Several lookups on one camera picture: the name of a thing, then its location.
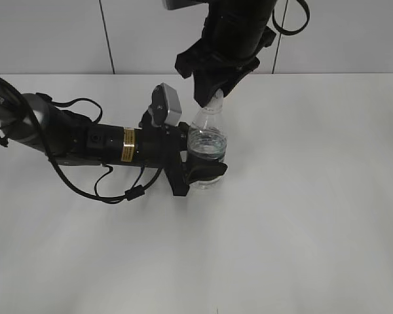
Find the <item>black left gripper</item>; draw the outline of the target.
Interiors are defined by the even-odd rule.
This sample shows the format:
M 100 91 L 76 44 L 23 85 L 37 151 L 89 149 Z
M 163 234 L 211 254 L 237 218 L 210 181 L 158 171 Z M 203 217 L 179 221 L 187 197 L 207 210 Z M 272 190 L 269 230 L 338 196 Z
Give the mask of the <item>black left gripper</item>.
M 144 168 L 155 168 L 157 172 L 143 186 L 148 190 L 165 173 L 174 196 L 185 197 L 189 185 L 210 186 L 228 169 L 220 160 L 207 160 L 189 154 L 184 165 L 181 152 L 187 149 L 190 125 L 180 122 L 179 128 L 163 125 L 154 127 L 143 122 L 135 130 L 136 146 L 133 162 Z

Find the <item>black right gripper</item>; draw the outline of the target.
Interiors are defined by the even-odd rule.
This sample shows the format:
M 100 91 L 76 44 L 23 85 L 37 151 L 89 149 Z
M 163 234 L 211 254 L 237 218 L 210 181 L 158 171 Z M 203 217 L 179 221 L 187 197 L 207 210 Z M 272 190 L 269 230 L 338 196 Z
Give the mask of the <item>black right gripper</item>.
M 207 1 L 201 38 L 177 55 L 176 71 L 193 74 L 194 99 L 205 107 L 218 90 L 227 97 L 258 65 L 247 65 L 272 45 L 276 33 L 268 26 L 275 1 Z M 209 69 L 221 69 L 209 72 Z

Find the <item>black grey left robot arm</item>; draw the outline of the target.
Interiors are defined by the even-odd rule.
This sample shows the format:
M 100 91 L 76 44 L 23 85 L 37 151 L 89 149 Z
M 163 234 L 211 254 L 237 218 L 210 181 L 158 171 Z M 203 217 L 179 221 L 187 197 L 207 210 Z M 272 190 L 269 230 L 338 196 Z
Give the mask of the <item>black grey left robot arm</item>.
M 16 141 L 43 152 L 58 175 L 64 166 L 153 168 L 167 176 L 175 196 L 227 170 L 220 158 L 182 157 L 190 127 L 180 120 L 178 94 L 167 84 L 155 87 L 137 128 L 102 124 L 70 106 L 42 93 L 21 94 L 0 77 L 0 145 Z

